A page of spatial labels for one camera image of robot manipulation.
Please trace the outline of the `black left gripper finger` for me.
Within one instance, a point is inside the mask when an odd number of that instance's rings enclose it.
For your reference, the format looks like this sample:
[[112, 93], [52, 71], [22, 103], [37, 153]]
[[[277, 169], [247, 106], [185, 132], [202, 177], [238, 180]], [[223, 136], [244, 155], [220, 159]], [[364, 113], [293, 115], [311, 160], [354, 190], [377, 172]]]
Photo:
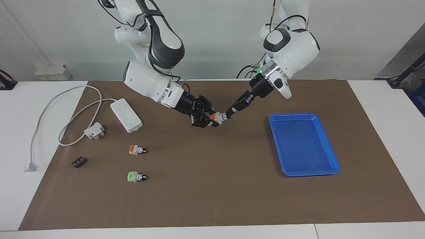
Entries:
[[230, 118], [232, 118], [232, 115], [234, 115], [235, 112], [242, 111], [243, 109], [250, 106], [251, 100], [249, 99], [238, 99], [236, 100], [233, 105], [230, 107]]
[[231, 117], [235, 112], [242, 111], [244, 108], [248, 106], [248, 102], [246, 101], [246, 97], [240, 96], [233, 105], [227, 110], [227, 116]]

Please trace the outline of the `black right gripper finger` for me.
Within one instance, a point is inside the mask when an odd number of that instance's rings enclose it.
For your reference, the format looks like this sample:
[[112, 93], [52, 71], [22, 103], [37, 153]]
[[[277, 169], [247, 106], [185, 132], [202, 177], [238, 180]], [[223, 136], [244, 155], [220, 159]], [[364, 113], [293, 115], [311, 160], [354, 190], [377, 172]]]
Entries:
[[191, 126], [205, 128], [207, 126], [218, 127], [219, 123], [204, 116], [191, 116]]
[[202, 109], [204, 113], [215, 113], [214, 108], [212, 107], [211, 101], [209, 101], [205, 96], [200, 94], [198, 96], [198, 106]]

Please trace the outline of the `selector switch orange green blocks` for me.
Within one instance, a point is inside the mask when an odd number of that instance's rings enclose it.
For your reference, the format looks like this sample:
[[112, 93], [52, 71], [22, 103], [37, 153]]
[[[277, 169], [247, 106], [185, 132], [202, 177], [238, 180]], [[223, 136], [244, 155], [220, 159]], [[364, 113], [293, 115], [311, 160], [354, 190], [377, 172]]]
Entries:
[[222, 124], [224, 121], [227, 121], [229, 118], [227, 117], [226, 112], [220, 113], [216, 112], [210, 116], [211, 120], [217, 122], [218, 124]]

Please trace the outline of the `white power strip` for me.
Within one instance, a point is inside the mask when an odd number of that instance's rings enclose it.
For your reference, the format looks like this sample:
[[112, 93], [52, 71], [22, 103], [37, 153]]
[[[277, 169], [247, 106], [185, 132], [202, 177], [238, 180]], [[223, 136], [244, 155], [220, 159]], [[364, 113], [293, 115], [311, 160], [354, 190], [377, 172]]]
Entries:
[[110, 104], [110, 107], [126, 132], [132, 133], [143, 126], [140, 117], [124, 98], [114, 101]]

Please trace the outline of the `blue plastic tray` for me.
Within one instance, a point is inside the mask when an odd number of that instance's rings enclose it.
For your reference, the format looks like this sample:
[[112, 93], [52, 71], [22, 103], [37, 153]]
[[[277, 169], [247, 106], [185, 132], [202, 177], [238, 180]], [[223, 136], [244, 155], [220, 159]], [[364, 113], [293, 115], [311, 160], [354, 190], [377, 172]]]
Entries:
[[326, 176], [340, 172], [339, 162], [318, 115], [272, 114], [268, 120], [285, 175]]

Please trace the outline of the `brown table mat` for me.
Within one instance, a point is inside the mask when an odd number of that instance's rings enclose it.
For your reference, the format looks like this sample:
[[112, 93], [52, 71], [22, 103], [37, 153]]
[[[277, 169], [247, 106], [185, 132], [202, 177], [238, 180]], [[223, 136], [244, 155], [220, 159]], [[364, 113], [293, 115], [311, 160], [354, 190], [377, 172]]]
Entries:
[[[191, 127], [121, 81], [90, 85], [126, 99], [143, 127], [127, 133], [103, 103], [105, 137], [57, 148], [19, 230], [425, 221], [346, 81], [292, 81], [290, 99], [256, 98], [217, 128]], [[268, 117], [298, 112], [319, 116], [338, 174], [282, 172]], [[131, 145], [148, 151], [130, 155]], [[128, 182], [132, 171], [148, 180]]]

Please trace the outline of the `white circuit breaker red lever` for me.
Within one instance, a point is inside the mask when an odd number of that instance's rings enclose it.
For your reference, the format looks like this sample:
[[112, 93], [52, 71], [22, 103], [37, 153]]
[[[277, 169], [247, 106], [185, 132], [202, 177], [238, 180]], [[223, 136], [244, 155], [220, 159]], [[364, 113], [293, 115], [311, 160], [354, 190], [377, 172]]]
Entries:
[[84, 130], [84, 135], [89, 139], [99, 140], [105, 136], [105, 128], [99, 123], [95, 122], [92, 126]]

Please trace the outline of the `black stand pole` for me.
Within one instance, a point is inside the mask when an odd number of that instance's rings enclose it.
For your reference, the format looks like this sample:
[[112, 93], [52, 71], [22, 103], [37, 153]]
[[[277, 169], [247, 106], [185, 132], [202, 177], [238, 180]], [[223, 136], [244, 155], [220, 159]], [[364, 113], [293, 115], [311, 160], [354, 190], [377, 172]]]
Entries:
[[388, 78], [386, 81], [391, 86], [391, 88], [397, 88], [400, 86], [401, 82], [408, 77], [413, 72], [420, 70], [425, 66], [425, 52], [416, 59], [402, 74], [396, 75], [394, 77]]

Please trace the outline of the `white boxes stack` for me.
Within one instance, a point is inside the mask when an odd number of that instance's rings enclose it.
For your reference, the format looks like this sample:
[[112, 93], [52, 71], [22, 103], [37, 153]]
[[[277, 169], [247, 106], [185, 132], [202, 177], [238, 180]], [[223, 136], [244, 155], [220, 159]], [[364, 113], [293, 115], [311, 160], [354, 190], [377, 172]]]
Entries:
[[36, 66], [34, 76], [41, 81], [68, 81], [71, 73], [64, 64]]

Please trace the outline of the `blue crate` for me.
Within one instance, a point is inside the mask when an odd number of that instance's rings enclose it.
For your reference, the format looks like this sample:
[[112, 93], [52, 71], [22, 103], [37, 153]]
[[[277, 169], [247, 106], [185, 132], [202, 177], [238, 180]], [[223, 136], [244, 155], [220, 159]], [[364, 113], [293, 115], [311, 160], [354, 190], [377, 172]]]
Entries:
[[408, 97], [416, 109], [425, 118], [425, 92], [413, 92]]

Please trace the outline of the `black clamp base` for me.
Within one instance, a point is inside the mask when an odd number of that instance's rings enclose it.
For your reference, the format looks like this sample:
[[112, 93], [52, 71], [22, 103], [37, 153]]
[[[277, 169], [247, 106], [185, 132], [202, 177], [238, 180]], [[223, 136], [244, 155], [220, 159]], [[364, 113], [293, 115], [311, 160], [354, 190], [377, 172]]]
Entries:
[[0, 69], [0, 91], [1, 90], [12, 90], [17, 85], [18, 81], [14, 80], [14, 78]]

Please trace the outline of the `green block selector switch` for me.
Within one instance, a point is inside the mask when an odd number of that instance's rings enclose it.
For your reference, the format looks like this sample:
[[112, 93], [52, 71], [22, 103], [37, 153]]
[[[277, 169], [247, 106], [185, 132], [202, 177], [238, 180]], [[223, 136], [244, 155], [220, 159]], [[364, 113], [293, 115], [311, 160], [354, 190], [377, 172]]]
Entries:
[[137, 183], [137, 182], [141, 182], [141, 181], [145, 181], [148, 180], [148, 177], [142, 173], [139, 173], [137, 171], [132, 171], [129, 172], [127, 175], [127, 181], [128, 182], [133, 182], [133, 183]]

